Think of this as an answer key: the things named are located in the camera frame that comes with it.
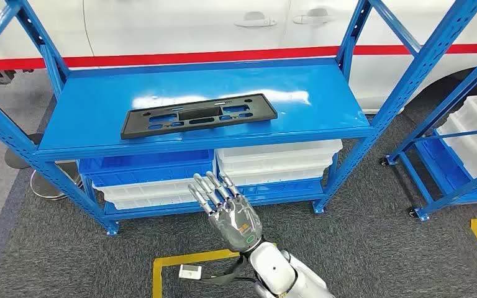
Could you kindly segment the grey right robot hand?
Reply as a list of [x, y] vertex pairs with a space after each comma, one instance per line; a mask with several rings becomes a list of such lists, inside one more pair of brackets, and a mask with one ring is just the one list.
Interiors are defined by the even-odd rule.
[[252, 205], [224, 172], [193, 175], [191, 195], [230, 251], [245, 253], [262, 241], [262, 223]]

